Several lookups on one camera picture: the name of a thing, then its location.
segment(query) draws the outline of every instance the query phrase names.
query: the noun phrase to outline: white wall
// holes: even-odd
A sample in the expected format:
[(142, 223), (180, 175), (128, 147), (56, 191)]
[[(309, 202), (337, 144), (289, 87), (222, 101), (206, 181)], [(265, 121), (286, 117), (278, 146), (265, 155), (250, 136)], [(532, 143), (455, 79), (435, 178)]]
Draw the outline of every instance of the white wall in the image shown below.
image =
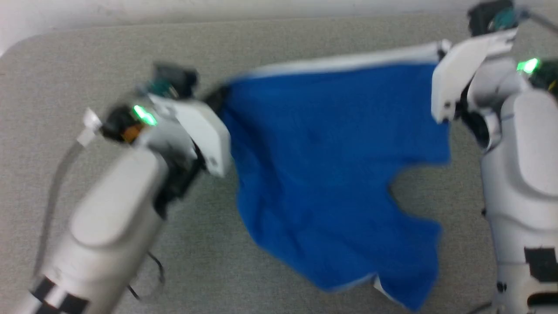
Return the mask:
[[(543, 2), (556, 0), (520, 0)], [(0, 55), (52, 30), (164, 22), (465, 10), (479, 0), (0, 0)]]

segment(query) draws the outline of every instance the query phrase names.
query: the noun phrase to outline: gray fabric surface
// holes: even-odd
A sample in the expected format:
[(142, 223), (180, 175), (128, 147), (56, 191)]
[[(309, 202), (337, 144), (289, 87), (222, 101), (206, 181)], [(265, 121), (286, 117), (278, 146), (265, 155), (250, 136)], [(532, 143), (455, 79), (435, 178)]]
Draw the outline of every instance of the gray fabric surface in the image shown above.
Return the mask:
[[(558, 7), (546, 13), (558, 20)], [(81, 130), (84, 109), (102, 112), (147, 79), (154, 60), (193, 65), (204, 90), (263, 64), (442, 38), (457, 42), (467, 35), (461, 15), (408, 15), (99, 28), (16, 45), (0, 59), (0, 312), (30, 284), (49, 183)], [(558, 41), (527, 25), (516, 47), (520, 59), (553, 56)], [(450, 166), (406, 171), (393, 186), (403, 210), (444, 227), (440, 279), (422, 313), (463, 313), (490, 299), (495, 284), (489, 228), (480, 216), (480, 151), (460, 123), (452, 126), (451, 144)], [(97, 140), (79, 158), (62, 187), (51, 239), (119, 153)], [(116, 313), (407, 312), (370, 284), (320, 292), (256, 247), (235, 209), (236, 181), (234, 173), (226, 179), (203, 175), (172, 207), (153, 249), (167, 270), (164, 294), (149, 303), (126, 294)], [(147, 293), (155, 278), (155, 267), (146, 263), (134, 286)]]

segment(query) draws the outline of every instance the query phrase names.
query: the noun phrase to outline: black and white checkered pattern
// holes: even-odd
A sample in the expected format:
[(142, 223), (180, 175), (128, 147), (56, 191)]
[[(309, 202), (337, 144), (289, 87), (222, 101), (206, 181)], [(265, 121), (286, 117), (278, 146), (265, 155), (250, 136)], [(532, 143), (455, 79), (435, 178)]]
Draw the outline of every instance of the black and white checkered pattern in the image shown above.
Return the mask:
[(64, 291), (46, 277), (31, 294), (39, 301), (33, 314), (83, 314), (89, 304), (88, 300)]

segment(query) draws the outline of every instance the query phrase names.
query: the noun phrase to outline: blue garment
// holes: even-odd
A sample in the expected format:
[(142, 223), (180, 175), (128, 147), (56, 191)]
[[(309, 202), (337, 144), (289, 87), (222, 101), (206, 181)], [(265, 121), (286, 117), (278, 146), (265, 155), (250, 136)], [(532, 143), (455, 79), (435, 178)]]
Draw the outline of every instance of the blue garment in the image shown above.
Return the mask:
[(417, 311), (437, 277), (438, 223), (402, 213), (402, 169), (450, 159), (430, 114), (436, 64), (238, 78), (222, 113), (254, 241), (333, 291), (366, 275)]

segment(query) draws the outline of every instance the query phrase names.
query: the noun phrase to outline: green led indicator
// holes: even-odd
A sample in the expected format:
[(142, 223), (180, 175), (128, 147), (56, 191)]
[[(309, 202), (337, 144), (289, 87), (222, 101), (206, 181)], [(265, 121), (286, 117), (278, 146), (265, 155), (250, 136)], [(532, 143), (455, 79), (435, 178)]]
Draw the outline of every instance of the green led indicator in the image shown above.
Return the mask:
[(523, 71), (527, 74), (532, 74), (538, 67), (540, 61), (538, 59), (531, 59), (529, 61), (520, 62), (517, 65), (518, 71)]
[(145, 108), (143, 108), (142, 106), (138, 106), (135, 105), (134, 106), (134, 112), (136, 113), (136, 115), (141, 119), (141, 121), (143, 121), (145, 124), (148, 125), (157, 125), (157, 120), (155, 120), (155, 118), (153, 117), (152, 114), (150, 114), (149, 112), (147, 112), (145, 110)]

